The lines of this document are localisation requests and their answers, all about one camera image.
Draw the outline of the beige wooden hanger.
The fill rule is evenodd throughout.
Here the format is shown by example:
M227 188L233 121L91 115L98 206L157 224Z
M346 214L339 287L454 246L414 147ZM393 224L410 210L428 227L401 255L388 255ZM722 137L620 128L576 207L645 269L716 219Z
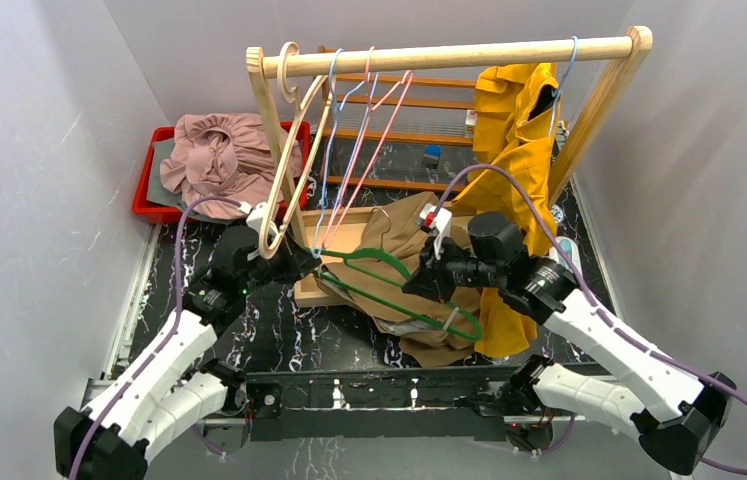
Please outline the beige wooden hanger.
M327 77L324 69L317 69L306 91L301 91L297 85L291 83L289 79L296 72L292 62L303 57L297 43L287 42L273 58L275 69L270 72L268 58L264 56L261 48L252 47L247 51L247 69L251 86L276 169L266 201L264 220L258 229L258 251L265 259L271 259L278 253L279 247L289 233L301 240L305 238L300 208L304 186L296 181L296 177L290 171L293 141L307 111L319 97ZM285 137L281 136L285 129L278 118L276 100L270 84L272 79L276 81L280 97L293 107L291 127L286 131Z

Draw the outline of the green hanger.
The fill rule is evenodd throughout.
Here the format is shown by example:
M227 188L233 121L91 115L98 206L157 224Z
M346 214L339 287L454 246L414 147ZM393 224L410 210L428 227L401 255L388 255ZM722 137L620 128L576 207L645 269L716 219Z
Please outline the green hanger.
M367 315L416 331L440 331L476 342L483 328L473 309L453 301L437 303L404 294L402 285L412 275L398 257L380 248L362 247L351 252L325 249L331 261L314 277L338 292Z

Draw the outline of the brown skirt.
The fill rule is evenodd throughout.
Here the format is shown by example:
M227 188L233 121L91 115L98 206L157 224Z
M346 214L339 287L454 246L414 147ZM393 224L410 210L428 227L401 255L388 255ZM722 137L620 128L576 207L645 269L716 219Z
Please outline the brown skirt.
M435 194L423 192L375 209L361 233L359 246L390 253L402 262L409 274L413 274L419 266L420 251L428 239L428 235L419 229L417 220L423 207L437 202ZM353 260L349 266L337 260L326 264L323 272L358 290L442 323L452 312L444 304L403 293L401 287L405 277L377 259ZM403 353L413 357L423 368L447 366L474 353L475 341L471 338L465 339L432 327L359 292L345 290L321 279L316 282L321 289L342 297L352 308L371 317L379 332L397 336Z

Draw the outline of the pink skirt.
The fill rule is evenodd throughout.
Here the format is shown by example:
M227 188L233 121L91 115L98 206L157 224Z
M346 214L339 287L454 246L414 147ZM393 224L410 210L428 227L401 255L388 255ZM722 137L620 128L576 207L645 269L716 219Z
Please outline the pink skirt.
M184 115L173 139L193 143L189 167L198 170L206 202L191 211L202 221L229 223L246 217L234 205L268 199L276 169L262 119L254 113Z

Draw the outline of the grey pleated skirt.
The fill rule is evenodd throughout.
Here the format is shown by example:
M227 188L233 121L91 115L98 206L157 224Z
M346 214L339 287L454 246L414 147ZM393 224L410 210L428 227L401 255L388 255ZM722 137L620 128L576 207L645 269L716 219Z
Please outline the grey pleated skirt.
M209 196L201 185L201 173L189 167L193 143L185 139L170 139L155 144L156 153L150 176L148 198L150 201L177 206L187 205Z

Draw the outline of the blue wire hanger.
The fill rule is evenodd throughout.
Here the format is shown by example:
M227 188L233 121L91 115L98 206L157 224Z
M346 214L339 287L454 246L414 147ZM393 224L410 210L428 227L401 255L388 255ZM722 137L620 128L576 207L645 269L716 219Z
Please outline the blue wire hanger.
M335 67L337 65L337 60L339 56L343 52L344 50L342 48L338 48L336 50L334 57L332 59L332 62L330 64L328 75L327 75L328 93L330 94L330 98L332 100L331 102L332 130L331 130L331 133L329 134L325 153L323 154L323 158L322 158L323 175L322 175L322 181L321 181L321 196L318 202L320 216L315 225L314 248L312 249L312 253L314 257L317 259L320 259L322 257L323 251L325 250L326 234L329 233L330 229L332 228L332 225L334 223L334 217L336 215L335 211L341 206L343 197L345 195L346 185L348 183L347 178L343 179L340 182L338 192L336 193L335 198L334 198L334 202L331 204L331 206L333 207L333 212L330 214L329 222L327 226L323 227L323 223L326 218L326 207L329 206L328 197L327 197L327 179L328 179L328 173L329 173L330 160L332 158L336 133L337 133L337 129L339 126L339 116L344 110L346 102L347 102L347 100L338 101L337 93L336 93L337 75L335 74Z

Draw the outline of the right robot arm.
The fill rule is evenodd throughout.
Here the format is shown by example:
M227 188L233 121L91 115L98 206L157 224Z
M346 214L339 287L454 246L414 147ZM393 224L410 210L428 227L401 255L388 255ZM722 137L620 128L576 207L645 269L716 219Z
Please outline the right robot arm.
M725 423L728 397L656 359L658 349L589 298L571 270L531 255L502 213L468 222L470 249L451 238L451 221L450 211L423 207L418 224L429 237L403 292L444 303L458 287L496 290L507 307L579 346L615 378L605 382L534 355L503 397L526 414L548 407L596 420L637 441L665 469L691 474Z

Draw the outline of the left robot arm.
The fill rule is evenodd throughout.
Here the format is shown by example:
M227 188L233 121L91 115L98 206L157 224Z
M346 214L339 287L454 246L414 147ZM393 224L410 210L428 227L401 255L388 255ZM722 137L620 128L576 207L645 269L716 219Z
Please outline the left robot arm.
M211 260L181 289L158 335L85 407L65 408L53 425L57 472L67 479L142 479L149 464L205 417L246 411L245 374L214 359L195 374L195 360L246 309L256 290L295 283L321 264L294 239L263 258L258 234L227 228Z

